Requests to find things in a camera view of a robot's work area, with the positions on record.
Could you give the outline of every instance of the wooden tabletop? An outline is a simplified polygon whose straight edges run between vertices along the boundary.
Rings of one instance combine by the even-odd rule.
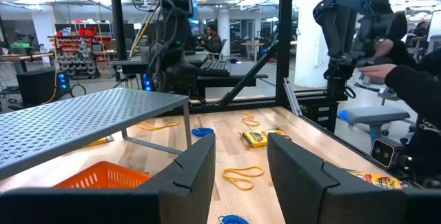
[[[264,45],[264,43],[241,43],[241,45]]]
[[[38,53],[38,54],[33,54],[32,58],[33,59],[41,59],[43,57],[49,57],[49,56],[54,56],[53,53],[51,52],[46,52],[46,53]],[[30,55],[26,55],[26,54],[9,54],[9,55],[2,55],[0,56],[0,61],[2,62],[6,62],[6,61],[25,61],[25,60],[29,60],[31,59]]]
[[[240,121],[245,117],[242,111],[195,114],[190,117],[192,128],[213,128],[216,134],[215,183],[207,223],[218,223],[219,216],[228,214],[240,215],[253,224],[285,222],[269,173],[267,149],[250,147],[242,140],[241,132],[280,128],[297,144],[339,167],[385,174],[378,167],[285,108],[255,109],[251,112],[260,122],[257,127],[249,127]],[[147,122],[160,126],[169,121],[180,121],[181,124],[153,132],[134,126],[128,129],[128,133],[139,139],[184,150],[185,128],[182,116],[150,119]],[[173,154],[125,142],[119,132],[114,134],[114,138],[115,141],[111,143],[65,154],[0,181],[0,191],[16,187],[50,187],[99,161],[109,161],[155,175],[176,157]],[[193,143],[197,140],[198,137],[192,137]],[[252,178],[254,182],[252,190],[242,191],[221,176],[222,170],[227,167],[251,165],[259,165],[265,170],[262,176]]]

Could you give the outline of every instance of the keyboard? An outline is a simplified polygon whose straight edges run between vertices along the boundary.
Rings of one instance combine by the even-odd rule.
[[[199,75],[229,77],[232,64],[229,61],[206,60],[199,68]]]

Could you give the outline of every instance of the yellow box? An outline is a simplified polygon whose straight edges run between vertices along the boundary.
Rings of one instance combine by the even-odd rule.
[[[268,134],[269,133],[277,133],[282,136],[285,136],[285,138],[291,140],[285,132],[278,128],[271,128],[267,130],[254,130],[254,131],[248,131],[244,132],[242,136],[249,142],[250,145],[254,147],[260,147],[268,144]]]

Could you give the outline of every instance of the office chair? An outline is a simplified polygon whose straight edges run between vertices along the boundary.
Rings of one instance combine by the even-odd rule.
[[[222,52],[223,46],[225,45],[225,42],[227,42],[227,39],[222,40],[222,43],[219,48],[219,52],[209,52],[208,55],[210,55],[214,59],[223,60],[223,55],[221,52]]]

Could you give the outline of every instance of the blue coiled cord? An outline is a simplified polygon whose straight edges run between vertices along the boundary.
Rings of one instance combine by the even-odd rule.
[[[231,214],[227,216],[222,216],[223,219],[220,223],[222,224],[248,224],[248,221],[246,221],[244,218]]]

